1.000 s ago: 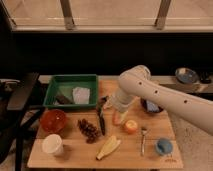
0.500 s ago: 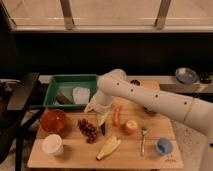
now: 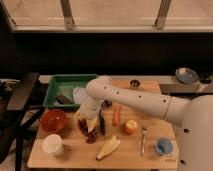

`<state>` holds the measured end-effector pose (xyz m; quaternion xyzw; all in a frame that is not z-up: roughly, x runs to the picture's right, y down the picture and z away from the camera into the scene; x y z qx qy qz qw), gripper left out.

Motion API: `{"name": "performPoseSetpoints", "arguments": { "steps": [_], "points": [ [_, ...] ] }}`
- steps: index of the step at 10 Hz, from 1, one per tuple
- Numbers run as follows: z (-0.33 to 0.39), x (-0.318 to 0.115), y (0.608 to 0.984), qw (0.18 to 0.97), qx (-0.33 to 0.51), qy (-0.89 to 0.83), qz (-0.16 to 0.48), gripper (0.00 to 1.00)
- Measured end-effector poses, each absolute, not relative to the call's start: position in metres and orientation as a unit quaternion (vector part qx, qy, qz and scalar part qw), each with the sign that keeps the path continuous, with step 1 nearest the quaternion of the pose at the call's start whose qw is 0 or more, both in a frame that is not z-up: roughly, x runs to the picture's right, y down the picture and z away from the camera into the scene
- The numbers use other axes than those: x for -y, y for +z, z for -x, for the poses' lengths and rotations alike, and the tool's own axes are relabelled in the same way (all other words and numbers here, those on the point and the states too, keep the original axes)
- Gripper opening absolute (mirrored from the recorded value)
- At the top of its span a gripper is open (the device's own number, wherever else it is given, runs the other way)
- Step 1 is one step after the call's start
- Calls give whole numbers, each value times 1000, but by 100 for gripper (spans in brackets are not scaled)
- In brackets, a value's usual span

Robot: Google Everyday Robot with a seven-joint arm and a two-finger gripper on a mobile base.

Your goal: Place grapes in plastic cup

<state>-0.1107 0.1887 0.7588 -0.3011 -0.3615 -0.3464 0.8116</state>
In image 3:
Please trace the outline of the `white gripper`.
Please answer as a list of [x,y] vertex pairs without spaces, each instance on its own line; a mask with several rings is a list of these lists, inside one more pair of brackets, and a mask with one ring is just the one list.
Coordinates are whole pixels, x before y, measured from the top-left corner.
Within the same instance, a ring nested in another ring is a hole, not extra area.
[[98,116],[101,105],[101,100],[86,97],[80,105],[79,110],[77,110],[74,114],[75,120],[81,121],[82,116],[86,119],[91,119],[87,121],[88,131],[91,132],[97,126],[98,118],[96,117]]

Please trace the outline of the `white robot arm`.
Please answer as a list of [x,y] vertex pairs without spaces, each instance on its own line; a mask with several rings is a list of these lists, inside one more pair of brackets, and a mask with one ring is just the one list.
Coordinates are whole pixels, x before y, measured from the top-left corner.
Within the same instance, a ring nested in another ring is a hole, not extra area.
[[78,114],[95,120],[104,100],[126,105],[181,128],[177,171],[213,171],[213,95],[192,100],[112,85],[99,76],[86,85],[86,98]]

